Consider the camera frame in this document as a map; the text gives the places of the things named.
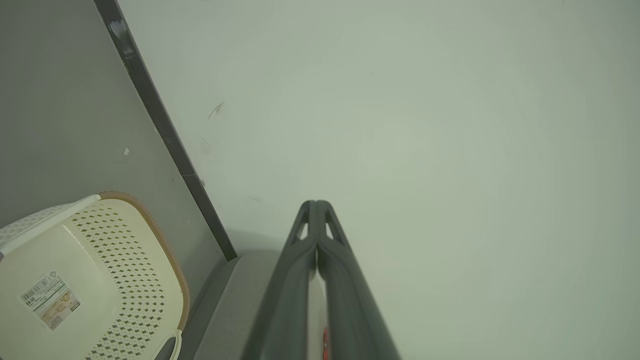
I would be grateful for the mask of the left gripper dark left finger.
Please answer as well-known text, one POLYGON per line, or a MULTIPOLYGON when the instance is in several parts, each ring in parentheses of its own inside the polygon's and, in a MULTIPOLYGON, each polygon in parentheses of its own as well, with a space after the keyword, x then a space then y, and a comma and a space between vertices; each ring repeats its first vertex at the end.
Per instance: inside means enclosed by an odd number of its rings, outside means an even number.
POLYGON ((309 285, 316 271, 317 241, 311 235, 314 201, 299 208, 270 276, 241 358, 305 360, 309 285), (301 235, 308 227, 307 236, 301 235))

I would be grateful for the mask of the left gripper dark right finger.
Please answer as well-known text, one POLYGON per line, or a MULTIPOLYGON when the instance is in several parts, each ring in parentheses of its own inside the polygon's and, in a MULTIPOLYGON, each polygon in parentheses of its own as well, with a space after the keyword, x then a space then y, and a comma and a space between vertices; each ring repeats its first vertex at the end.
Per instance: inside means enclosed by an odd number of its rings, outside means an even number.
POLYGON ((399 360, 400 354, 331 203, 315 201, 318 270, 327 290, 331 360, 399 360))

